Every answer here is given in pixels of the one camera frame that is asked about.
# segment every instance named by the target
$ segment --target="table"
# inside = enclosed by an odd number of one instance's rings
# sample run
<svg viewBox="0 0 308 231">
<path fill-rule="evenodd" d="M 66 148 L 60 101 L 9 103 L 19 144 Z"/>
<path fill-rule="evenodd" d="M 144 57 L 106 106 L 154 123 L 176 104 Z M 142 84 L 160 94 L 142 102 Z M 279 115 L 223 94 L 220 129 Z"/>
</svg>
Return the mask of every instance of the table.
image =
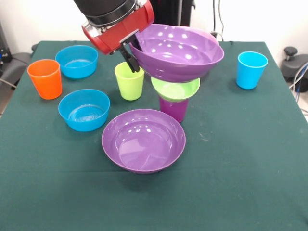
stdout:
<svg viewBox="0 0 308 231">
<path fill-rule="evenodd" d="M 42 41 L 32 61 L 77 41 Z M 82 88 L 106 92 L 107 120 L 159 109 L 145 79 L 142 97 L 120 97 L 119 53 L 100 54 L 86 79 L 63 77 L 63 94 L 42 100 L 27 73 L 0 120 L 1 231 L 281 231 L 308 228 L 308 126 L 263 42 L 222 42 L 223 61 L 202 78 L 182 126 L 179 160 L 152 175 L 122 170 L 105 155 L 100 129 L 71 130 L 58 103 Z M 254 90 L 235 84 L 237 55 L 269 59 Z"/>
</svg>

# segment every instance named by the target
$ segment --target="light green bowl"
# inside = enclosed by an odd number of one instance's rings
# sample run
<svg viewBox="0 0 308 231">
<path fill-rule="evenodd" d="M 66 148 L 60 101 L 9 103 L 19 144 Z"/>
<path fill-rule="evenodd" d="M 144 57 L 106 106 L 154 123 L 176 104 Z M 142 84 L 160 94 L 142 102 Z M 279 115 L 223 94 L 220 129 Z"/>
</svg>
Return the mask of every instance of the light green bowl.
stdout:
<svg viewBox="0 0 308 231">
<path fill-rule="evenodd" d="M 171 102 L 180 102 L 192 97 L 200 87 L 199 78 L 185 83 L 170 83 L 151 77 L 151 82 L 160 97 Z"/>
</svg>

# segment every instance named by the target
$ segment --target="blue cup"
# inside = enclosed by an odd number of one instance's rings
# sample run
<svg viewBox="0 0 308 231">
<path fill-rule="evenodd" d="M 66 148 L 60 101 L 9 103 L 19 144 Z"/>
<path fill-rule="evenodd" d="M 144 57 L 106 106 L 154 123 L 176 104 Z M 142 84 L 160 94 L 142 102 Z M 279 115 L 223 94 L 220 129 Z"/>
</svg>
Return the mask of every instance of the blue cup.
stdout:
<svg viewBox="0 0 308 231">
<path fill-rule="evenodd" d="M 107 120 L 109 97 L 99 90 L 76 90 L 59 103 L 59 113 L 67 125 L 76 131 L 93 131 Z"/>
<path fill-rule="evenodd" d="M 98 52 L 90 46 L 76 45 L 59 51 L 55 59 L 67 77 L 85 78 L 95 72 Z"/>
<path fill-rule="evenodd" d="M 255 88 L 268 64 L 268 59 L 258 52 L 246 51 L 239 54 L 237 60 L 236 84 L 247 90 Z"/>
</svg>

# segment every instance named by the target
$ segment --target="bowl rim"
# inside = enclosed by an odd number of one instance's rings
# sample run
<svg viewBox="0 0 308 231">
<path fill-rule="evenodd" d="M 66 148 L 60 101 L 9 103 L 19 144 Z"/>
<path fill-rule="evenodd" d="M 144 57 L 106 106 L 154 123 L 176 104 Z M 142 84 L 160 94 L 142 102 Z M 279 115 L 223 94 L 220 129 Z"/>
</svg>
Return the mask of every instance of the bowl rim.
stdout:
<svg viewBox="0 0 308 231">
<path fill-rule="evenodd" d="M 184 31 L 186 31 L 186 32 L 188 32 L 188 33 L 195 34 L 197 37 L 203 37 L 203 38 L 205 38 L 206 40 L 212 42 L 212 43 L 215 45 L 215 47 L 217 47 L 219 50 L 221 50 L 222 56 L 221 56 L 218 60 L 216 60 L 216 61 L 214 61 L 214 62 L 210 62 L 210 63 L 204 63 L 204 64 L 187 64 L 187 63 L 180 63 L 180 62 L 167 62 L 167 61 L 164 60 L 164 59 L 154 58 L 154 57 L 148 55 L 147 53 L 144 53 L 144 52 L 138 50 L 138 49 L 135 48 L 131 43 L 129 44 L 130 49 L 131 49 L 131 50 L 135 50 L 136 52 L 141 53 L 141 54 L 144 54 L 144 55 L 146 55 L 146 56 L 148 56 L 148 57 L 150 57 L 150 58 L 152 58 L 152 59 L 155 59 L 155 60 L 159 60 L 159 61 L 162 61 L 162 62 L 165 62 L 165 63 L 172 63 L 172 64 L 176 64 L 176 65 L 185 65 L 185 66 L 204 66 L 204 65 L 212 65 L 212 64 L 219 63 L 219 62 L 224 58 L 224 56 L 225 56 L 225 52 L 224 52 L 223 48 L 222 48 L 219 44 L 215 43 L 214 41 L 210 40 L 209 38 L 204 37 L 204 36 L 202 36 L 202 35 L 200 35 L 200 34 L 198 34 L 198 33 L 196 33 L 196 32 L 187 30 L 186 28 L 182 28 L 182 27 L 180 28 L 180 27 L 178 27 L 178 26 L 170 26 L 170 25 L 164 25 L 164 24 L 152 24 L 152 25 L 150 25 L 150 26 L 156 26 L 156 25 L 157 25 L 157 26 L 164 26 L 164 27 L 174 28 L 175 30 L 184 30 Z"/>
<path fill-rule="evenodd" d="M 188 83 L 192 83 L 192 82 L 196 82 L 198 85 L 197 85 L 196 89 L 195 89 L 194 91 L 192 91 L 191 94 L 189 94 L 188 97 L 184 97 L 184 98 L 170 98 L 169 96 L 165 96 L 165 95 L 163 95 L 161 92 L 158 91 L 158 89 L 156 88 L 157 85 L 155 85 L 155 84 L 153 83 L 153 80 L 157 80 L 157 81 L 160 81 L 160 82 L 165 82 L 166 84 L 179 84 L 179 85 L 188 84 Z M 194 96 L 194 95 L 198 92 L 198 90 L 200 89 L 201 80 L 200 80 L 200 78 L 197 78 L 197 79 L 194 79 L 194 80 L 192 80 L 192 81 L 188 81 L 188 82 L 184 82 L 184 83 L 171 83 L 171 82 L 167 82 L 167 81 L 164 81 L 164 80 L 155 78 L 155 77 L 151 77 L 151 83 L 152 83 L 152 86 L 153 86 L 153 88 L 155 89 L 155 91 L 156 91 L 162 98 L 167 99 L 167 100 L 170 100 L 170 101 L 172 100 L 172 101 L 178 102 L 178 101 L 184 101 L 184 100 L 189 99 L 189 98 L 191 98 L 192 96 Z"/>
<path fill-rule="evenodd" d="M 77 93 L 77 92 L 79 92 L 79 91 L 96 91 L 96 92 L 98 92 L 98 93 L 102 93 L 102 95 L 108 99 L 108 107 L 107 107 L 107 110 L 106 110 L 103 114 L 101 114 L 99 117 L 95 118 L 94 120 L 97 120 L 97 119 L 101 118 L 102 116 L 104 116 L 106 113 L 109 112 L 109 110 L 110 110 L 110 104 L 111 104 L 111 103 L 110 103 L 110 98 L 108 97 L 108 95 L 107 95 L 106 93 L 104 93 L 104 92 L 101 91 L 101 90 L 96 90 L 96 89 L 79 89 L 79 90 L 72 91 L 71 93 L 68 93 L 68 94 L 67 94 L 66 96 L 64 96 L 64 97 L 60 100 L 60 102 L 59 102 L 59 105 L 58 105 L 58 112 L 59 112 L 60 116 L 61 116 L 64 120 L 72 121 L 72 120 L 70 120 L 69 118 L 65 117 L 65 116 L 61 113 L 61 111 L 60 111 L 60 105 L 63 103 L 63 100 L 65 100 L 65 98 L 67 98 L 69 95 L 75 94 L 75 93 Z M 81 121 L 81 122 L 79 121 L 79 123 L 87 123 L 87 122 L 89 122 L 89 121 Z"/>
<path fill-rule="evenodd" d="M 177 156 L 172 162 L 170 162 L 169 164 L 164 165 L 164 166 L 162 166 L 162 167 L 160 167 L 160 168 L 158 168 L 158 169 L 152 169 L 152 170 L 137 170 L 137 169 L 129 168 L 129 167 L 127 167 L 127 166 L 125 166 L 125 165 L 123 165 L 123 164 L 121 164 L 121 163 L 117 163 L 117 162 L 116 162 L 114 159 L 112 159 L 112 158 L 109 156 L 109 154 L 106 152 L 105 147 L 104 147 L 104 143 L 103 143 L 103 138 L 104 138 L 104 134 L 105 134 L 105 132 L 106 132 L 108 126 L 109 126 L 111 123 L 113 123 L 115 120 L 117 120 L 120 116 L 123 116 L 123 115 L 125 115 L 125 114 L 127 114 L 127 113 L 131 113 L 131 112 L 134 112 L 134 111 L 149 111 L 149 112 L 153 112 L 153 111 L 154 111 L 154 112 L 159 112 L 159 113 L 162 113 L 162 114 L 166 115 L 167 117 L 171 118 L 171 119 L 179 126 L 179 128 L 180 128 L 182 134 L 184 135 L 184 142 L 183 142 L 183 146 L 182 146 L 182 148 L 181 148 L 181 151 L 179 152 L 178 156 Z M 168 168 L 169 166 L 171 166 L 172 164 L 174 164 L 174 163 L 179 159 L 179 157 L 182 155 L 182 153 L 183 153 L 183 151 L 184 151 L 184 149 L 185 149 L 185 146 L 186 146 L 186 135 L 185 135 L 185 131 L 184 131 L 183 127 L 181 126 L 181 124 L 180 124 L 178 121 L 176 121 L 176 119 L 173 118 L 172 116 L 170 116 L 170 115 L 168 115 L 168 114 L 166 114 L 166 113 L 164 113 L 164 112 L 155 110 L 155 109 L 140 108 L 140 109 L 134 109 L 134 110 L 130 110 L 130 111 L 123 112 L 123 113 L 117 115 L 116 117 L 114 117 L 111 121 L 109 121 L 109 123 L 105 126 L 105 128 L 104 128 L 104 130 L 103 130 L 103 133 L 102 133 L 102 147 L 103 147 L 103 150 L 104 150 L 106 156 L 107 156 L 113 163 L 115 163 L 117 166 L 119 166 L 119 167 L 121 167 L 122 169 L 125 169 L 125 170 L 127 170 L 127 171 L 134 172 L 134 173 L 154 173 L 154 172 L 161 171 L 161 170 L 163 170 L 163 169 L 165 169 L 165 168 Z"/>
<path fill-rule="evenodd" d="M 90 50 L 95 51 L 96 56 L 95 56 L 94 61 L 92 61 L 91 63 L 89 63 L 89 64 L 87 64 L 87 65 L 84 65 L 84 66 L 82 66 L 82 67 L 66 67 L 66 66 L 62 65 L 62 64 L 57 60 L 57 56 L 58 56 L 60 53 L 64 52 L 64 51 L 67 50 L 67 49 L 71 49 L 71 48 L 75 48 L 75 47 L 86 47 L 86 48 L 89 48 Z M 86 66 L 89 66 L 89 65 L 93 64 L 94 62 L 96 62 L 96 61 L 98 60 L 98 51 L 97 51 L 96 49 L 94 49 L 92 46 L 88 46 L 88 45 L 72 45 L 72 46 L 64 47 L 63 49 L 61 49 L 60 51 L 58 51 L 58 52 L 56 53 L 56 56 L 55 56 L 54 59 L 59 63 L 59 65 L 60 65 L 61 67 L 65 67 L 65 68 L 69 68 L 69 69 L 84 68 L 84 67 L 86 67 Z"/>
</svg>

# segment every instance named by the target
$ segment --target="plastic cup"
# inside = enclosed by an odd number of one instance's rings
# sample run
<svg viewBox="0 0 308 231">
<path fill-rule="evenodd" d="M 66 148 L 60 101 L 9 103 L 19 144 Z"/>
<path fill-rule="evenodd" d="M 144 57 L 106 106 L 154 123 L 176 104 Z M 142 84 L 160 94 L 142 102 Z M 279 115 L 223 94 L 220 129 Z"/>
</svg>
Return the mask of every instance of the plastic cup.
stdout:
<svg viewBox="0 0 308 231">
<path fill-rule="evenodd" d="M 175 118 L 175 120 L 177 120 L 179 123 L 184 120 L 189 99 L 180 102 L 171 102 L 162 98 L 161 96 L 158 97 L 161 112 L 164 112 L 169 116 Z"/>
<path fill-rule="evenodd" d="M 142 95 L 144 71 L 132 72 L 125 62 L 115 67 L 115 76 L 121 96 L 125 100 L 136 100 Z"/>
<path fill-rule="evenodd" d="M 62 94 L 60 65 L 52 59 L 33 62 L 27 72 L 41 98 L 53 100 Z"/>
<path fill-rule="evenodd" d="M 200 79 L 186 83 L 170 83 L 151 78 L 151 82 L 157 93 L 165 100 L 180 102 L 192 97 L 200 88 Z"/>
<path fill-rule="evenodd" d="M 55 57 L 62 73 L 69 78 L 86 78 L 97 67 L 98 52 L 93 47 L 75 45 L 60 50 Z"/>
<path fill-rule="evenodd" d="M 267 64 L 268 59 L 258 52 L 239 54 L 236 84 L 246 90 L 255 88 Z"/>
</svg>

